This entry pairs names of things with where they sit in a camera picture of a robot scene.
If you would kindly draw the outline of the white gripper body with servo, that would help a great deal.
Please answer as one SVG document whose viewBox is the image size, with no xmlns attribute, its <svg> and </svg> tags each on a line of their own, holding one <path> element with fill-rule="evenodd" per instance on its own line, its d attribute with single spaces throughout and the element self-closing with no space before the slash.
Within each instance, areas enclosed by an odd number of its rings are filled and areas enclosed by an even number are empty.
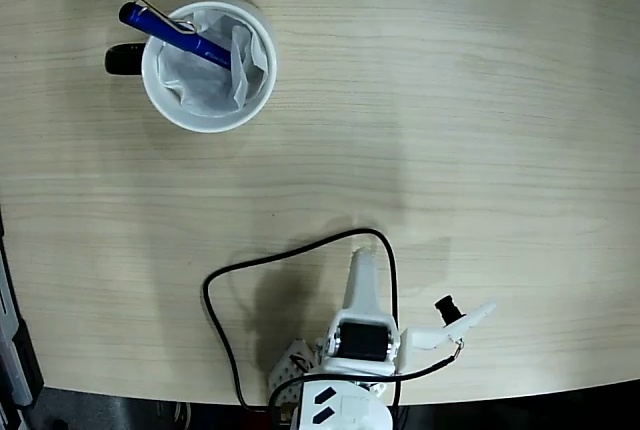
<svg viewBox="0 0 640 430">
<path fill-rule="evenodd" d="M 393 376 L 400 337 L 392 316 L 334 321 L 322 341 L 319 372 L 357 376 Z"/>
</svg>

